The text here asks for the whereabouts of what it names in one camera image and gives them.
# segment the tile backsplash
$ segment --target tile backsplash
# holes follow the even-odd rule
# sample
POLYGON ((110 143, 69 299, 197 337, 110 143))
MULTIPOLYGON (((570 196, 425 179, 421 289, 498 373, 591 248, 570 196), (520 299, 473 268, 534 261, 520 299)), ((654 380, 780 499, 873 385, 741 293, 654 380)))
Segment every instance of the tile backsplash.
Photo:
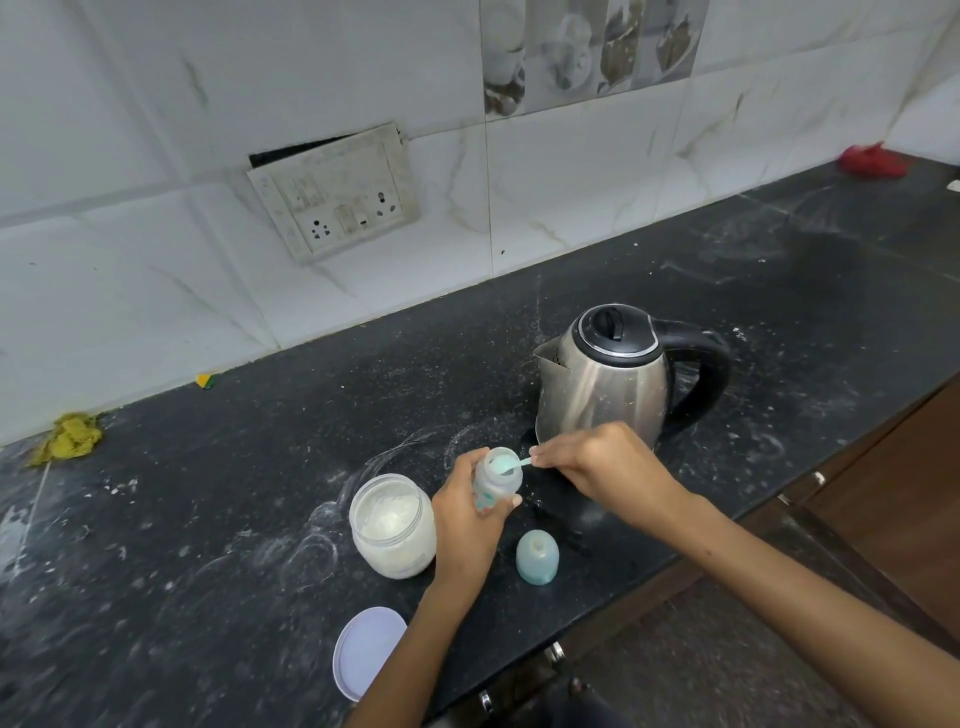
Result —
POLYGON ((960 161, 958 5, 8 0, 0 443, 852 143, 960 161), (421 218, 295 264, 248 155, 388 121, 421 218))

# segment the kettle handle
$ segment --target kettle handle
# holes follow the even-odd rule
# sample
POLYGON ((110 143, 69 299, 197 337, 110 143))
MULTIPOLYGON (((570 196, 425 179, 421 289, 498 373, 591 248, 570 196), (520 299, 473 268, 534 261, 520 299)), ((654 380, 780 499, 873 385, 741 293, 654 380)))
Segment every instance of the kettle handle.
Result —
MULTIPOLYGON (((670 408, 663 420, 660 437, 666 438, 693 425, 720 399, 730 381, 730 348, 716 333, 693 324, 654 319, 653 326, 671 365, 677 361, 700 364, 697 383, 686 397, 670 408)), ((671 377, 676 376, 672 366, 670 372, 671 377)), ((670 391, 673 392, 673 378, 670 391)))

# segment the kettle lid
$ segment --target kettle lid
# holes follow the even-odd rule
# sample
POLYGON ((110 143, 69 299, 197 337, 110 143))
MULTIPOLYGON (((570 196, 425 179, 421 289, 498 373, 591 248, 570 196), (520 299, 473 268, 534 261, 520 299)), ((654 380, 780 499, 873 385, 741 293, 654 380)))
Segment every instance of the kettle lid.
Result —
POLYGON ((653 320, 624 303, 605 303, 573 322, 573 341, 582 353, 611 367, 638 367, 662 354, 653 320))

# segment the countertop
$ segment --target countertop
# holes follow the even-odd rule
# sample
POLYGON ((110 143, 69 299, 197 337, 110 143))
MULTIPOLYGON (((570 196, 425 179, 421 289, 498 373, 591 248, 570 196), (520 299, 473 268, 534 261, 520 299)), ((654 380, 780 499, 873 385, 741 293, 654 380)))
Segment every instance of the countertop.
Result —
MULTIPOLYGON (((728 391, 659 455, 746 514, 960 369, 950 179, 924 161, 896 182, 820 167, 108 413, 91 456, 45 475, 20 467, 30 442, 3 449, 2 532, 25 540, 4 573, 0 722, 338 724, 341 628, 377 604, 409 620, 431 578, 367 567, 352 493, 397 472, 432 494, 459 452, 525 449, 531 352, 598 303, 730 343, 728 391)), ((673 557, 554 473, 522 492, 431 713, 673 557), (532 527, 561 544, 546 587, 514 566, 532 527)))

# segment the human hand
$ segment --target human hand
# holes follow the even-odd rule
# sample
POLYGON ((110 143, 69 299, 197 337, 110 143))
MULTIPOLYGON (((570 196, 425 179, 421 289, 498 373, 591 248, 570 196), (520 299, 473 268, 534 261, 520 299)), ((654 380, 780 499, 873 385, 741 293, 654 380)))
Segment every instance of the human hand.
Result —
POLYGON ((665 541, 695 498, 624 423, 558 435, 530 455, 531 465, 558 468, 585 496, 665 541))
POLYGON ((433 586, 445 601, 466 614, 490 572, 503 522, 522 498, 503 498, 479 513, 473 504, 473 471, 490 448, 465 452, 457 458, 444 486, 433 496, 437 526, 437 570, 433 586))

